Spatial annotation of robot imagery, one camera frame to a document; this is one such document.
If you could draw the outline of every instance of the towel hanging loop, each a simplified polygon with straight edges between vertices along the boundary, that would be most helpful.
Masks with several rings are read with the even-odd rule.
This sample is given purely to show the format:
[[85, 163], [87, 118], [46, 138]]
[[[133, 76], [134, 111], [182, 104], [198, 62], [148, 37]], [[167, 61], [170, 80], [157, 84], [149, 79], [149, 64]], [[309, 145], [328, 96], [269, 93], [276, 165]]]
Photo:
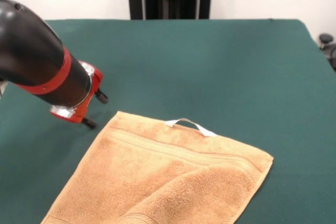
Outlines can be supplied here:
[[194, 123], [192, 121], [190, 121], [189, 119], [187, 118], [180, 118], [180, 119], [177, 119], [177, 120], [171, 120], [171, 121], [166, 121], [165, 124], [168, 125], [169, 127], [173, 127], [176, 123], [178, 123], [179, 121], [184, 121], [184, 122], [188, 122], [188, 123], [192, 123], [194, 124], [198, 130], [204, 135], [204, 136], [217, 136], [215, 133], [207, 130], [206, 128], [200, 126], [199, 124], [197, 123]]

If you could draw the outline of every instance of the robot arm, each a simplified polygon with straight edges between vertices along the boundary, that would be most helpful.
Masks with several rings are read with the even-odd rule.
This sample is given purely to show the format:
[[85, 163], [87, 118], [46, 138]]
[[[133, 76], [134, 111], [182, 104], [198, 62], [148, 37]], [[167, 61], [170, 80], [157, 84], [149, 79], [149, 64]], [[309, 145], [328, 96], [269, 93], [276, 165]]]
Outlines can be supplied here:
[[50, 103], [52, 114], [70, 122], [90, 124], [85, 114], [94, 94], [107, 102], [99, 90], [101, 72], [76, 60], [41, 18], [10, 0], [0, 0], [0, 78]]

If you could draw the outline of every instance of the table surface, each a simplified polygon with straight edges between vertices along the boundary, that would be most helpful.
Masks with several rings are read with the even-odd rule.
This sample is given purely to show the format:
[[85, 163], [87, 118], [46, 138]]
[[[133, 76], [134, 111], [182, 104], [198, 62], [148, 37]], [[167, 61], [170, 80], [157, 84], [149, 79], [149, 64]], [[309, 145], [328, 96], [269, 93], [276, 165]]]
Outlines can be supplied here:
[[118, 111], [189, 118], [274, 156], [237, 223], [334, 223], [336, 76], [297, 20], [54, 20], [72, 54], [104, 73], [95, 130], [54, 118], [8, 85], [0, 100], [1, 223], [40, 223]]

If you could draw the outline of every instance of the towel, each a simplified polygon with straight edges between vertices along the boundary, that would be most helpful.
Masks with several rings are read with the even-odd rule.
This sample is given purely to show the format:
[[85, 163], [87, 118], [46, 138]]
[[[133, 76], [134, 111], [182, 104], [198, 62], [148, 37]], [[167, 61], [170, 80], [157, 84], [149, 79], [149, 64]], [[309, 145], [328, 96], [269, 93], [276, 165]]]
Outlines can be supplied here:
[[227, 137], [170, 126], [118, 112], [42, 223], [234, 223], [273, 157]]

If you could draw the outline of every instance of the red band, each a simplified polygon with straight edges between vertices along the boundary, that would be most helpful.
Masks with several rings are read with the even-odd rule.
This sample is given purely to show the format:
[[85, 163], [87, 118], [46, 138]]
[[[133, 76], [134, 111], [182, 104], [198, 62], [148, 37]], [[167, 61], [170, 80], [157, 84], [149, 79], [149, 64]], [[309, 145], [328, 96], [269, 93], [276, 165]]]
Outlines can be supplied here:
[[28, 91], [29, 93], [35, 95], [50, 93], [55, 89], [57, 89], [59, 86], [61, 86], [62, 83], [65, 81], [65, 79], [68, 77], [71, 67], [70, 53], [65, 47], [63, 47], [63, 49], [64, 49], [63, 64], [58, 73], [51, 80], [37, 86], [25, 86], [25, 85], [18, 85], [18, 86]]

